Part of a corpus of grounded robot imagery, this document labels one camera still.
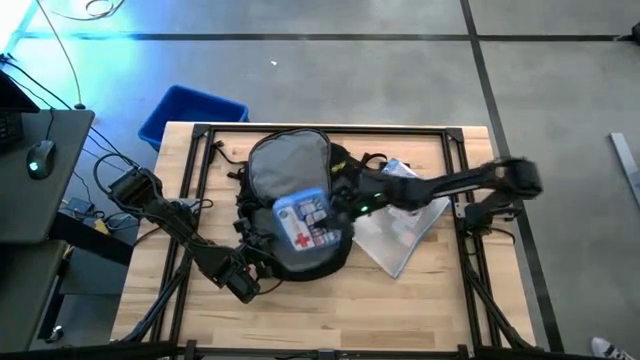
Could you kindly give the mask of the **black desk foot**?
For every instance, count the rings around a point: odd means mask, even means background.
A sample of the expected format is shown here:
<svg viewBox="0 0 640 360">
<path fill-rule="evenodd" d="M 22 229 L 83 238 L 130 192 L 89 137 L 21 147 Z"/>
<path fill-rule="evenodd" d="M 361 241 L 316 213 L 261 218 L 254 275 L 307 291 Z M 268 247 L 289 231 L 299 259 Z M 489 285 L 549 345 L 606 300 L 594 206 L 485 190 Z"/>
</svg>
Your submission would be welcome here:
<svg viewBox="0 0 640 360">
<path fill-rule="evenodd" d="M 60 212 L 55 215 L 49 237 L 125 266 L 130 263 L 133 253 L 132 245 Z"/>
</svg>

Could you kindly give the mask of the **blue plastic bin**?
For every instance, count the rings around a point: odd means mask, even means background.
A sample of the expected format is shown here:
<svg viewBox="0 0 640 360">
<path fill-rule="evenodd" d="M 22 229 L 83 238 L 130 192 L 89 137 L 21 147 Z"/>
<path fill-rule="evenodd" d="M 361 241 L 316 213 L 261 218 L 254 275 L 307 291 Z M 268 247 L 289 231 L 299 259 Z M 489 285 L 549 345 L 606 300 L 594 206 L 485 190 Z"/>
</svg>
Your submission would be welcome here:
<svg viewBox="0 0 640 360">
<path fill-rule="evenodd" d="M 249 108 L 242 103 L 181 85 L 164 93 L 137 135 L 156 152 L 168 122 L 248 122 Z"/>
</svg>

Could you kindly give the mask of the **grey metal bar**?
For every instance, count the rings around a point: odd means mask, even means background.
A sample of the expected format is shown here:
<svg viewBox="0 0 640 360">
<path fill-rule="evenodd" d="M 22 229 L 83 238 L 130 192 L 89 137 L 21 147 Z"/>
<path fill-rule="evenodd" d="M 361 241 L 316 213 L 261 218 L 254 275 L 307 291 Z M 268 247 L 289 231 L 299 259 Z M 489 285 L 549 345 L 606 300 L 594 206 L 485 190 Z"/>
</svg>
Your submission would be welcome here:
<svg viewBox="0 0 640 360">
<path fill-rule="evenodd" d="M 614 147 L 631 193 L 640 209 L 640 167 L 637 165 L 626 138 L 622 133 L 610 133 L 609 139 Z"/>
</svg>

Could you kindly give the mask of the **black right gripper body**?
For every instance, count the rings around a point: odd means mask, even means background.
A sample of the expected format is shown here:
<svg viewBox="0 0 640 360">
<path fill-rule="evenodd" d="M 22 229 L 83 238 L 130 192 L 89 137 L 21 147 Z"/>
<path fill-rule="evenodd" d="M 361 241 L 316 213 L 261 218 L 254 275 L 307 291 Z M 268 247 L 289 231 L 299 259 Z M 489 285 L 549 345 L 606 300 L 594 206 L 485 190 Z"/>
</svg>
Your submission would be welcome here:
<svg viewBox="0 0 640 360">
<path fill-rule="evenodd" d="M 356 220 L 383 208 L 380 194 L 363 194 L 358 187 L 358 176 L 343 173 L 331 177 L 330 205 L 339 217 Z"/>
</svg>

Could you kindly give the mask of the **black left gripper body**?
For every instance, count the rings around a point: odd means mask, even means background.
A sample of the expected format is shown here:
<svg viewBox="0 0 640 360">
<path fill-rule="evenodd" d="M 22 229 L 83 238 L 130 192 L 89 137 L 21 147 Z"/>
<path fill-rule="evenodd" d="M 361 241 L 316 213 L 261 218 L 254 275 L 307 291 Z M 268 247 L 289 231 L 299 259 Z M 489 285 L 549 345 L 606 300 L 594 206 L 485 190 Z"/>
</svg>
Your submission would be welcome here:
<svg viewBox="0 0 640 360">
<path fill-rule="evenodd" d="M 227 288 L 243 304 L 250 303 L 260 291 L 241 251 L 229 247 L 217 249 L 218 265 L 214 273 L 214 283 L 219 288 Z"/>
</svg>

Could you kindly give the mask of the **black floor object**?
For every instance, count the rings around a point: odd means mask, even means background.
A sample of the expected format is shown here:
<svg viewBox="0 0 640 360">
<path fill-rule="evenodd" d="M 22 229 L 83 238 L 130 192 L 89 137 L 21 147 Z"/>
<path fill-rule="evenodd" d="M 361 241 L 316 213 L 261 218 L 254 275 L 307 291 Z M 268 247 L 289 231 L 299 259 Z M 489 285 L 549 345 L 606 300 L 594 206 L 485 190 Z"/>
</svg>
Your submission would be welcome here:
<svg viewBox="0 0 640 360">
<path fill-rule="evenodd" d="M 615 38 L 617 42 L 631 42 L 640 46 L 640 21 L 631 27 L 631 32 Z"/>
</svg>

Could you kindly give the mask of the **person's shoe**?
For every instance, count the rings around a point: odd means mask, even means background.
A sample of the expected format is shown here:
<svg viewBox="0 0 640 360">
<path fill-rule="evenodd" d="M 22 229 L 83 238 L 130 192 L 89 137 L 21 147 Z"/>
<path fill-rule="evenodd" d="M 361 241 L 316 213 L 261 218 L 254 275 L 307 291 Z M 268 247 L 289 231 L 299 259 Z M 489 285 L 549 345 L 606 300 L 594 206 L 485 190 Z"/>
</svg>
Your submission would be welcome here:
<svg viewBox="0 0 640 360">
<path fill-rule="evenodd" d="M 592 354 L 598 358 L 606 360 L 637 360 L 625 350 L 601 337 L 593 337 L 590 346 Z"/>
</svg>

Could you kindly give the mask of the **black computer mouse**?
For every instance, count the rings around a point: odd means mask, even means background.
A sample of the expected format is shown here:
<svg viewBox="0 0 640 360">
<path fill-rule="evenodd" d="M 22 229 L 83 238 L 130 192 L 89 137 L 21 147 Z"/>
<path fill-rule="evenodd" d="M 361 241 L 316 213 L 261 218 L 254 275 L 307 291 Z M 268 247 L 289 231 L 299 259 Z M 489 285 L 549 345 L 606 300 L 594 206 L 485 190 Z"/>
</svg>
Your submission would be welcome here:
<svg viewBox="0 0 640 360">
<path fill-rule="evenodd" d="M 56 144 L 52 140 L 42 140 L 34 144 L 26 156 L 27 173 L 31 179 L 47 178 L 55 166 Z"/>
</svg>

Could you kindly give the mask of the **dark grey desk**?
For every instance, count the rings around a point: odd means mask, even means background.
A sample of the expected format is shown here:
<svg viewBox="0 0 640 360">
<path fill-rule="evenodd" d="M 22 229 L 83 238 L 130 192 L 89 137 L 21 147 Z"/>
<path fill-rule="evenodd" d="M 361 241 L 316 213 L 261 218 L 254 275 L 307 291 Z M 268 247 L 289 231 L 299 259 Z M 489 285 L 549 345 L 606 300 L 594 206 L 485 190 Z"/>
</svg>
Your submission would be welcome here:
<svg viewBox="0 0 640 360">
<path fill-rule="evenodd" d="M 0 151 L 0 243 L 47 239 L 94 118 L 90 110 L 43 110 L 22 116 L 24 138 Z M 34 180 L 28 174 L 27 154 L 45 139 L 56 145 L 53 171 Z"/>
<path fill-rule="evenodd" d="M 66 245 L 0 244 L 0 353 L 29 349 Z"/>
</svg>

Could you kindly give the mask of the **black aluminium rig frame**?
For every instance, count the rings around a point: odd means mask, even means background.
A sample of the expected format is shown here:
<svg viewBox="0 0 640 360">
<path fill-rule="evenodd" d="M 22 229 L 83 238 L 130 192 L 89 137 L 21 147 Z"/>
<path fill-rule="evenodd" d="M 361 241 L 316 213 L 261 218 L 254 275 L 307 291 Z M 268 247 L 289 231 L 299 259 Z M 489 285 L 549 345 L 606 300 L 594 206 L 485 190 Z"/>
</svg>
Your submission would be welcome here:
<svg viewBox="0 0 640 360">
<path fill-rule="evenodd" d="M 203 197 L 213 200 L 205 209 L 199 232 L 225 245 L 239 236 L 232 222 L 237 218 L 238 183 L 226 176 L 232 166 L 211 151 L 209 143 L 224 142 L 231 160 L 246 159 L 254 143 L 272 132 L 314 127 L 346 147 L 354 157 L 384 153 L 408 162 L 418 174 L 438 176 L 450 170 L 492 160 L 485 127 L 462 128 L 406 126 L 347 126 L 259 123 L 167 124 L 156 175 L 167 197 Z M 490 340 L 489 325 L 478 297 L 476 313 L 467 311 L 468 285 L 464 284 L 460 259 L 485 261 L 494 301 L 524 340 L 535 345 L 521 270 L 514 241 L 506 234 L 492 234 L 478 241 L 458 240 L 458 219 L 445 212 L 414 255 L 404 273 L 391 279 L 357 245 L 340 272 L 309 283 L 283 283 L 250 304 L 220 290 L 192 267 L 186 291 L 170 300 L 154 328 L 153 339 L 184 345 L 195 340 L 206 355 L 269 357 L 309 356 L 364 360 L 379 358 L 458 358 L 458 350 L 472 352 L 476 343 Z M 111 337 L 120 339 L 133 330 L 155 300 L 164 283 L 165 263 L 177 266 L 182 249 L 168 253 L 170 242 L 156 233 L 135 247 L 129 265 Z"/>
</svg>

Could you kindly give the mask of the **clear blue-trimmed zip pouch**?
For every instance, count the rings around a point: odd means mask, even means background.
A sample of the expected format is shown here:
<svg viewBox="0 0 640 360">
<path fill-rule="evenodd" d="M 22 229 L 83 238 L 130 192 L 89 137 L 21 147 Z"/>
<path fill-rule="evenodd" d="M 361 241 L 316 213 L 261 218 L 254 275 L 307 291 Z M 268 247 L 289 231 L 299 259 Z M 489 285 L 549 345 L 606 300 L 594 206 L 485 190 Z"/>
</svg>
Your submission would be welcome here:
<svg viewBox="0 0 640 360">
<path fill-rule="evenodd" d="M 381 194 L 358 195 L 354 242 L 391 278 L 397 279 L 429 230 L 449 208 L 448 198 L 415 211 L 384 205 Z"/>
</svg>

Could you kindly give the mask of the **black laptop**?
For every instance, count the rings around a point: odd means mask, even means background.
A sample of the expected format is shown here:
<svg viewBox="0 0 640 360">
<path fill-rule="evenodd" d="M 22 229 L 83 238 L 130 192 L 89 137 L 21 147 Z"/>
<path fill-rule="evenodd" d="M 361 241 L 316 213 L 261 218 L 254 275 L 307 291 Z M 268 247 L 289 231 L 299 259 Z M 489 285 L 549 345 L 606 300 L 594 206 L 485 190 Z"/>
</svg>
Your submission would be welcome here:
<svg viewBox="0 0 640 360">
<path fill-rule="evenodd" d="M 40 108 L 0 70 L 0 151 L 24 138 L 23 114 L 35 114 Z"/>
</svg>

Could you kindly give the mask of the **black power adapter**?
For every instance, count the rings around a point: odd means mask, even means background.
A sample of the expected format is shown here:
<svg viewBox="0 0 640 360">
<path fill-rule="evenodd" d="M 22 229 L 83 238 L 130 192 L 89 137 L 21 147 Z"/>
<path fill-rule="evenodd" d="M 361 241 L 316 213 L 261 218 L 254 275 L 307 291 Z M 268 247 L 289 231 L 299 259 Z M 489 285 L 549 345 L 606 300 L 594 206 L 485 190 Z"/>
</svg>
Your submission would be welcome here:
<svg viewBox="0 0 640 360">
<path fill-rule="evenodd" d="M 64 202 L 64 208 L 74 216 L 86 217 L 93 215 L 95 205 L 89 200 L 72 197 Z"/>
</svg>

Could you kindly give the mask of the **black and grey backpack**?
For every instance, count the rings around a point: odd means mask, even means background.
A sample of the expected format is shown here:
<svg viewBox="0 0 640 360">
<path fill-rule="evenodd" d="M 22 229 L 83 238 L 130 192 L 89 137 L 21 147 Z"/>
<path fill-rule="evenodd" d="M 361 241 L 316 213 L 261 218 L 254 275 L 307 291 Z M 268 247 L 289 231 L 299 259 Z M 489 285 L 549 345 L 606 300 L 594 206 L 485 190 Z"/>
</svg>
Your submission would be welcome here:
<svg viewBox="0 0 640 360">
<path fill-rule="evenodd" d="M 341 242 L 336 247 L 295 252 L 278 238 L 272 207 L 277 199 L 310 188 L 324 190 L 330 205 L 331 177 L 340 173 L 355 177 L 368 170 L 373 157 L 366 153 L 355 158 L 325 132 L 313 128 L 276 132 L 253 146 L 232 175 L 240 184 L 234 226 L 241 235 L 245 259 L 256 263 L 260 276 L 308 282 L 345 265 L 354 228 L 340 230 Z"/>
</svg>

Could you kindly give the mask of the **blue first aid kit box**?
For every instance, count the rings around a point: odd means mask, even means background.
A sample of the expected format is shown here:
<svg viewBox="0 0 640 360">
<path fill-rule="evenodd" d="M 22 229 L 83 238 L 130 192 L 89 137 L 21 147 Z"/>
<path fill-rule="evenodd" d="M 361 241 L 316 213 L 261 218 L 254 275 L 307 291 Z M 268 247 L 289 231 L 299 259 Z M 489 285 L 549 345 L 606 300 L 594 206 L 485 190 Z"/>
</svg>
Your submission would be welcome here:
<svg viewBox="0 0 640 360">
<path fill-rule="evenodd" d="M 277 199 L 272 207 L 278 238 L 295 252 L 336 247 L 341 231 L 324 221 L 332 214 L 321 188 L 301 190 Z"/>
</svg>

